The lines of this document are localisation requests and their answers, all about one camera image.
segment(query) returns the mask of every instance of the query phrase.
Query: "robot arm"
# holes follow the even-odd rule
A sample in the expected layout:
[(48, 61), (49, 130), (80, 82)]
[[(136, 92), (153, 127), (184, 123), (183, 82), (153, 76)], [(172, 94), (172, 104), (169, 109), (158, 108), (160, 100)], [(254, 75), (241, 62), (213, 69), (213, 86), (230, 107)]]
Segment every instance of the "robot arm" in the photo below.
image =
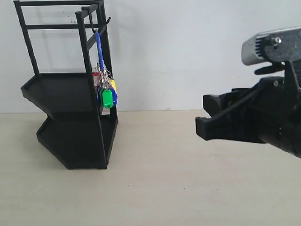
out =
[(301, 157), (301, 27), (259, 33), (243, 44), (241, 57), (244, 65), (271, 63), (255, 74), (284, 71), (284, 76), (204, 95), (211, 118), (196, 118), (197, 135), (206, 141), (268, 143)]

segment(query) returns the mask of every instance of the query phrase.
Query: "beige table surface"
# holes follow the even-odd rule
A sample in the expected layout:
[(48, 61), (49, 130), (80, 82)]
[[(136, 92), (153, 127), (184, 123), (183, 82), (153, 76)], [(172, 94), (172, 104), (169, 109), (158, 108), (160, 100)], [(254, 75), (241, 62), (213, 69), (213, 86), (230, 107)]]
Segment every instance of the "beige table surface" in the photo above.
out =
[(0, 115), (0, 226), (300, 226), (301, 160), (270, 145), (205, 142), (203, 111), (120, 112), (107, 170), (67, 170)]

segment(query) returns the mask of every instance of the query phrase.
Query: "screw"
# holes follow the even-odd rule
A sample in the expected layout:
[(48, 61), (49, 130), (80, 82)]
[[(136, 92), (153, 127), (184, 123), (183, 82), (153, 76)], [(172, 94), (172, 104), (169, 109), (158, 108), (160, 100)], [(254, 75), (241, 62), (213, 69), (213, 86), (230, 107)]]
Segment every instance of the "screw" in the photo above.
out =
[(273, 46), (277, 46), (281, 42), (282, 42), (282, 40), (279, 37), (271, 38), (271, 43), (272, 43)]

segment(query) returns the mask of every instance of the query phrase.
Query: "black metal shelf rack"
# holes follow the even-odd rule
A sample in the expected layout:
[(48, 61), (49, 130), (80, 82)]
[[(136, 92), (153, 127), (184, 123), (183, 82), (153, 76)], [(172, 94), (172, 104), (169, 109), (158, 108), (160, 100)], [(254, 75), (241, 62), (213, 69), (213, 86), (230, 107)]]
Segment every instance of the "black metal shelf rack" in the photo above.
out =
[[(34, 76), (21, 87), (22, 94), (44, 113), (47, 119), (37, 138), (68, 169), (106, 169), (118, 124), (117, 109), (102, 115), (96, 101), (89, 50), (95, 34), (87, 40), (87, 28), (99, 28), (106, 67), (112, 73), (107, 22), (103, 0), (14, 1)], [(76, 12), (77, 24), (27, 25), (22, 7), (83, 6)], [(96, 11), (97, 24), (85, 24), (84, 18)], [(28, 30), (78, 29), (85, 63), (83, 73), (40, 73)]]

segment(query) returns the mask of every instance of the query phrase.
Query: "white wall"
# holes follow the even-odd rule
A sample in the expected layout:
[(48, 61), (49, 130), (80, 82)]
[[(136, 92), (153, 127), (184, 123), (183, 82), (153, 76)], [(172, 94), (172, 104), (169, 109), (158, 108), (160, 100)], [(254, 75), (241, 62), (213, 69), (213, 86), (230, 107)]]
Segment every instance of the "white wall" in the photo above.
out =
[[(203, 94), (249, 87), (240, 61), (257, 32), (301, 25), (301, 1), (105, 0), (118, 110), (201, 109)], [(79, 8), (26, 8), (29, 23), (73, 23)], [(11, 0), (0, 1), (0, 113), (38, 112), (20, 87), (32, 66)], [(77, 30), (30, 32), (42, 72), (83, 71)], [(91, 52), (96, 62), (96, 50)]]

